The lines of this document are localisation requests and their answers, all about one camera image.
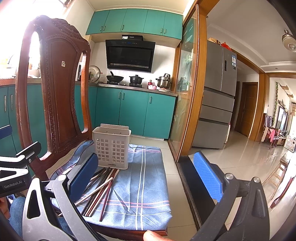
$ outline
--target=cabinet handle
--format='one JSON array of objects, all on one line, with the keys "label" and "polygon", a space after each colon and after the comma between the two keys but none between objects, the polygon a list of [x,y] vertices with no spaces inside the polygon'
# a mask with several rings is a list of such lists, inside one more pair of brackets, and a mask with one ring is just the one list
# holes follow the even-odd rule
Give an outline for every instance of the cabinet handle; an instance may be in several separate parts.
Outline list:
[{"label": "cabinet handle", "polygon": [[6,112],[6,95],[4,95],[4,112]]}]

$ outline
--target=black pot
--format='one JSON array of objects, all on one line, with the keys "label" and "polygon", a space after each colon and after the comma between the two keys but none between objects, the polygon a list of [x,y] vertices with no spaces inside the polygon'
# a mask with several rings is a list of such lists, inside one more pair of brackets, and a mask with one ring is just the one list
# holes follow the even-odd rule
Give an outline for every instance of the black pot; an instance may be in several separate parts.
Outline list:
[{"label": "black pot", "polygon": [[136,76],[130,76],[130,78],[131,78],[130,82],[132,84],[141,84],[142,80],[143,80],[143,78],[139,77],[137,74],[136,74]]},{"label": "black pot", "polygon": [[107,77],[107,80],[109,80],[110,82],[120,82],[120,81],[123,80],[123,77],[114,75],[114,74],[112,73],[112,71],[110,71],[110,73],[111,73],[112,75],[107,75],[107,76],[106,76],[106,77]]}]

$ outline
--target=human hand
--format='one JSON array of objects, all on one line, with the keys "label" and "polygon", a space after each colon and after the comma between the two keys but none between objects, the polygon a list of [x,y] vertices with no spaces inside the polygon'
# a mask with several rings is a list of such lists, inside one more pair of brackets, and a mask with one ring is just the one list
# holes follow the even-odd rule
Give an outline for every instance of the human hand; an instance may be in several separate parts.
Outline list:
[{"label": "human hand", "polygon": [[144,241],[173,241],[149,230],[144,233],[143,239]]},{"label": "human hand", "polygon": [[6,219],[10,218],[10,213],[9,213],[9,210],[8,210],[7,198],[6,197],[0,198],[0,210],[4,214]]}]

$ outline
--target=white tile floor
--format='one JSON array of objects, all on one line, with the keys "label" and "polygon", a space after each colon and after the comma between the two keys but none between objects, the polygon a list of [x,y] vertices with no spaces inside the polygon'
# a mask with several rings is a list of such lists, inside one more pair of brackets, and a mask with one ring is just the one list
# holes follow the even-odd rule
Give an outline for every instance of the white tile floor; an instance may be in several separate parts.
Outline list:
[{"label": "white tile floor", "polygon": [[[257,143],[250,141],[245,136],[238,132],[230,132],[228,142],[224,149],[205,149],[205,148],[192,148],[189,157],[193,160],[195,152],[201,150],[210,163],[217,164],[224,173],[232,173],[238,179],[251,180],[257,176],[263,183],[266,178],[279,164],[280,158],[287,153],[287,150],[282,146],[269,149],[265,143]],[[267,204],[270,207],[271,203],[276,199],[286,187],[291,176],[295,175],[296,158],[292,158],[289,164],[288,171],[282,184],[279,186],[272,200],[268,200]],[[270,198],[275,186],[267,182],[264,187],[265,196]],[[226,227],[229,229],[235,214],[237,212],[241,198],[237,198],[234,202],[233,208],[228,215],[225,222]],[[292,183],[288,192],[280,203],[274,208],[269,208],[270,218],[270,237],[272,237],[281,225],[284,223],[292,208],[296,203],[296,182]]]},{"label": "white tile floor", "polygon": [[[167,141],[154,140],[142,137],[131,137],[131,144],[160,147],[168,183],[169,201],[172,210],[172,219],[168,223],[168,238],[176,241],[189,241],[196,233],[193,217],[183,189],[177,167],[169,149]],[[53,167],[46,171],[50,176],[57,168],[65,164],[73,155],[76,148],[72,149],[65,157],[61,158]],[[106,237],[109,241],[120,241]]]}]

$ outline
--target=blue checkered cloth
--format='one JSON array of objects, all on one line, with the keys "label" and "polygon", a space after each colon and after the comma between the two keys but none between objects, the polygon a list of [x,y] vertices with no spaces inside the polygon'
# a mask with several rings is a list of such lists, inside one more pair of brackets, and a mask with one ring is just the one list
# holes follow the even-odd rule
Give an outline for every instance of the blue checkered cloth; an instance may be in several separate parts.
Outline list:
[{"label": "blue checkered cloth", "polygon": [[[51,180],[92,152],[94,145],[91,141],[83,143],[69,162],[52,175]],[[99,222],[99,217],[105,198],[101,200],[93,215],[84,219],[116,229],[165,230],[172,215],[161,150],[157,147],[130,144],[128,162],[128,169],[120,170],[113,181],[103,221]],[[92,192],[98,182],[99,180],[84,196]],[[77,206],[80,212],[87,201],[88,199]],[[52,199],[52,204],[58,208],[56,199]]]}]

